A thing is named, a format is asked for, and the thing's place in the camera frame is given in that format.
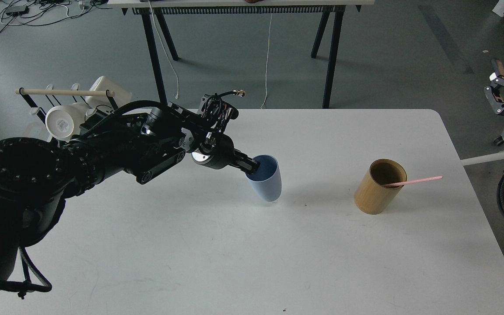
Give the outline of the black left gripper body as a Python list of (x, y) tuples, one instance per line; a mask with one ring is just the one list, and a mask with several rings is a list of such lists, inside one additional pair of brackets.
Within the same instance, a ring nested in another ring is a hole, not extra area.
[(211, 169), (222, 169), (226, 166), (236, 167), (236, 152), (232, 138), (222, 134), (216, 138), (213, 146), (207, 146), (206, 143), (200, 144), (196, 151), (192, 152), (192, 159), (196, 164)]

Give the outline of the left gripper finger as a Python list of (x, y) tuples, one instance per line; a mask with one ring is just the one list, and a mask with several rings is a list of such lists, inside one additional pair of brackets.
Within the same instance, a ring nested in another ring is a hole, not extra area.
[(244, 173), (255, 173), (259, 169), (260, 163), (243, 152), (236, 152), (236, 167)]

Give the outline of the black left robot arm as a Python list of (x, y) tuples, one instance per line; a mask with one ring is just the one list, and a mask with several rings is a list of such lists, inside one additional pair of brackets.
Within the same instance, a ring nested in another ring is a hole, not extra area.
[(204, 156), (198, 161), (204, 167), (255, 174), (265, 163), (235, 149), (224, 133), (237, 117), (218, 94), (206, 97), (198, 113), (140, 100), (88, 119), (62, 145), (29, 137), (0, 141), (0, 291), (22, 298), (52, 289), (26, 247), (58, 223), (67, 199), (118, 172), (146, 184), (192, 153)]

